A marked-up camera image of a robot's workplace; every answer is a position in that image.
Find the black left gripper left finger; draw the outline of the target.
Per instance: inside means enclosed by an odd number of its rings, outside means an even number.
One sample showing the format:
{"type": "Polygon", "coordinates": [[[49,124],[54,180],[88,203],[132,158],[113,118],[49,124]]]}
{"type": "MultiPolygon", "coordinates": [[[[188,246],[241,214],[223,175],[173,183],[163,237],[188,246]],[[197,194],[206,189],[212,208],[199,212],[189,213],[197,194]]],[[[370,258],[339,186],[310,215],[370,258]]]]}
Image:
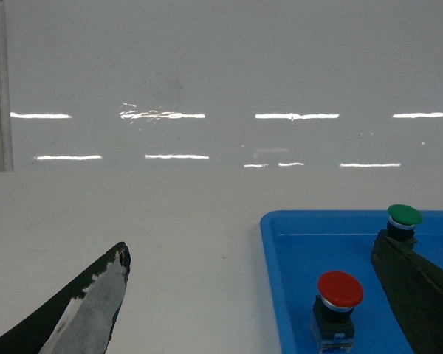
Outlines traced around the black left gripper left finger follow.
{"type": "Polygon", "coordinates": [[[105,353],[126,295],[131,255],[119,242],[0,337],[0,353],[105,353]]]}

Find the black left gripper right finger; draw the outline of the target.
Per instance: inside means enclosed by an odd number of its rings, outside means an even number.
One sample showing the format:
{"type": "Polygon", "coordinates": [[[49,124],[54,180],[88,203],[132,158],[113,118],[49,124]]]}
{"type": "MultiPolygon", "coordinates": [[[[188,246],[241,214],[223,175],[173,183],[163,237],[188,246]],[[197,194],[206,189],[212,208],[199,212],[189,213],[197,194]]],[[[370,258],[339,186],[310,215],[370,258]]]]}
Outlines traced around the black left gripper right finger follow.
{"type": "Polygon", "coordinates": [[[443,353],[443,269],[387,236],[371,263],[413,352],[443,353]]]}

